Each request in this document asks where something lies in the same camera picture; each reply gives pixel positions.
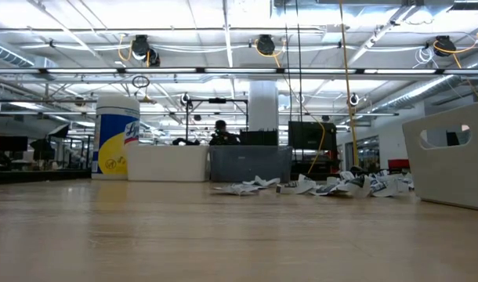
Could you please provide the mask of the black monitor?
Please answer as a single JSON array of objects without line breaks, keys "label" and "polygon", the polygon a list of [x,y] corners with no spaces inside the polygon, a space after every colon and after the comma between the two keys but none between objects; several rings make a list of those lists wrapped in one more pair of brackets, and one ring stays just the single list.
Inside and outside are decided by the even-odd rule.
[{"label": "black monitor", "polygon": [[335,150],[337,128],[332,123],[288,122],[288,145],[294,149]]}]

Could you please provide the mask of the dark background equipment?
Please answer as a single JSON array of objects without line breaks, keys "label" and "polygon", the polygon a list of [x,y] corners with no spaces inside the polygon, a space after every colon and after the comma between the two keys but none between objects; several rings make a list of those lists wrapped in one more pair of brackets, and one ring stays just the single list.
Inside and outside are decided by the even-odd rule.
[{"label": "dark background equipment", "polygon": [[55,150],[47,139],[37,139],[30,146],[34,150],[34,161],[51,161],[55,158]]}]

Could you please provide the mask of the dark angled panel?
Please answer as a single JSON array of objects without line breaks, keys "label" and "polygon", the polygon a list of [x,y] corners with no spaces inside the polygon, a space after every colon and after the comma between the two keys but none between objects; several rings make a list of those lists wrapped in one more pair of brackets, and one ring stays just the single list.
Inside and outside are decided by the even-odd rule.
[{"label": "dark angled panel", "polygon": [[47,134],[48,137],[53,137],[53,138],[59,138],[59,139],[64,139],[67,137],[68,132],[70,130],[70,125],[65,124],[65,125],[60,125],[53,129],[51,132]]}]

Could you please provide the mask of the person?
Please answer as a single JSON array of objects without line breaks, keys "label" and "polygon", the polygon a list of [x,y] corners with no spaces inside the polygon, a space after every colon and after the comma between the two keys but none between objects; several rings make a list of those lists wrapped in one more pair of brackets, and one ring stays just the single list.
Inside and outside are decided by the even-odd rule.
[{"label": "person", "polygon": [[212,139],[209,142],[210,146],[239,144],[239,137],[226,130],[226,122],[224,120],[218,120],[215,122],[215,131],[212,133]]}]

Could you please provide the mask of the long silver duct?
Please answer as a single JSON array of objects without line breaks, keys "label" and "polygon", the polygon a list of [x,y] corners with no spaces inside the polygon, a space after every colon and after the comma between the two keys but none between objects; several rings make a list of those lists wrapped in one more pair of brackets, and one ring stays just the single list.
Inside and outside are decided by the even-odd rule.
[{"label": "long silver duct", "polygon": [[447,91],[459,85],[462,79],[459,75],[444,75],[429,81],[415,82],[397,92],[387,96],[375,105],[371,112],[379,113],[389,108],[401,108],[410,106],[440,92]]}]

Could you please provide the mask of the black crate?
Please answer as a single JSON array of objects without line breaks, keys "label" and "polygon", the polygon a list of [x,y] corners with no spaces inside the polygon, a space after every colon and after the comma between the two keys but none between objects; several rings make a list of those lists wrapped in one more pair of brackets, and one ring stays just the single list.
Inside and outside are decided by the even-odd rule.
[{"label": "black crate", "polygon": [[249,146],[277,146],[278,131],[241,131],[240,141],[241,144]]}]

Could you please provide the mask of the dark background monitor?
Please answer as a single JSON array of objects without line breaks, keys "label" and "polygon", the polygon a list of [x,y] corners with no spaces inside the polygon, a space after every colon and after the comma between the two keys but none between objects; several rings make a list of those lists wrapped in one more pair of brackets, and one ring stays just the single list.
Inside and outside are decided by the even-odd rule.
[{"label": "dark background monitor", "polygon": [[26,151],[28,138],[26,136],[0,136],[0,150],[5,152]]}]

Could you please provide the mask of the silver ventilation duct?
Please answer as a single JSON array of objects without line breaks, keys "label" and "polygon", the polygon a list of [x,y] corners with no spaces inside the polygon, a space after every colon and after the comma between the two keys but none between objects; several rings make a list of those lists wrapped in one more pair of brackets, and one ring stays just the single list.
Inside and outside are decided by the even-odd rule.
[{"label": "silver ventilation duct", "polygon": [[0,45],[0,60],[17,67],[33,67],[34,63],[19,54]]}]

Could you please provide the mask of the grey translucent plastic bin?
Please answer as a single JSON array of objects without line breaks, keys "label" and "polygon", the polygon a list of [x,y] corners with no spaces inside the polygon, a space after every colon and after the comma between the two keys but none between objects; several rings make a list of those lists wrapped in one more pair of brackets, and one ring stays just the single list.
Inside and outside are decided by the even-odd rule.
[{"label": "grey translucent plastic bin", "polygon": [[241,183],[260,179],[290,180],[290,146],[210,146],[210,180],[216,183]]}]

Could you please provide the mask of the disinfecting wipes canister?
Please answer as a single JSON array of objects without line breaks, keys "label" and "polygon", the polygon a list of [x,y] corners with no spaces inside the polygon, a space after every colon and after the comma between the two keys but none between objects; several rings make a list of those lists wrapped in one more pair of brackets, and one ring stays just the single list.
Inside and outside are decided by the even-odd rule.
[{"label": "disinfecting wipes canister", "polygon": [[127,96],[102,96],[96,103],[93,179],[128,178],[126,147],[139,143],[140,104]]}]

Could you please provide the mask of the light grey handled bin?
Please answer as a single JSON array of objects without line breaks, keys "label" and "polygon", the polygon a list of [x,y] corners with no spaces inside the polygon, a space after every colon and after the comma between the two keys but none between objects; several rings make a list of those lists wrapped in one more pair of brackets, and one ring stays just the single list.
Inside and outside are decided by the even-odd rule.
[{"label": "light grey handled bin", "polygon": [[[436,147],[422,138],[424,130],[449,125],[467,125],[467,143]],[[478,210],[478,103],[406,122],[403,132],[416,195]]]}]

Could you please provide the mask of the white plastic bin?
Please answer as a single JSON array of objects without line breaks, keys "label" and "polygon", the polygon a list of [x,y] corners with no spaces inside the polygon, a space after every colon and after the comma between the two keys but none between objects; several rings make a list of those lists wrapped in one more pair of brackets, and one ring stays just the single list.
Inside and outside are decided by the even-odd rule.
[{"label": "white plastic bin", "polygon": [[206,146],[137,145],[126,153],[129,181],[204,182],[209,177]]}]

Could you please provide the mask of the white pillar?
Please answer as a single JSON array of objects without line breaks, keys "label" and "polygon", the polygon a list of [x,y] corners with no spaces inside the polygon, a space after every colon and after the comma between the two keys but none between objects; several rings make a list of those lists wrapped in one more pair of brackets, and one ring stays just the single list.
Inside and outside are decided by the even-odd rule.
[{"label": "white pillar", "polygon": [[248,127],[271,131],[278,127],[278,90],[275,81],[250,81]]}]

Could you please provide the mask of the black metal rig frame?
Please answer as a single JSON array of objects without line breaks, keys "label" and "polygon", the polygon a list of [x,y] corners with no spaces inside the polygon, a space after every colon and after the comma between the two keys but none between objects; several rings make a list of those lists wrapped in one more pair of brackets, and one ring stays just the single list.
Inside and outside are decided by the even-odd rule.
[{"label": "black metal rig frame", "polygon": [[90,179],[89,170],[0,172],[0,184]]}]

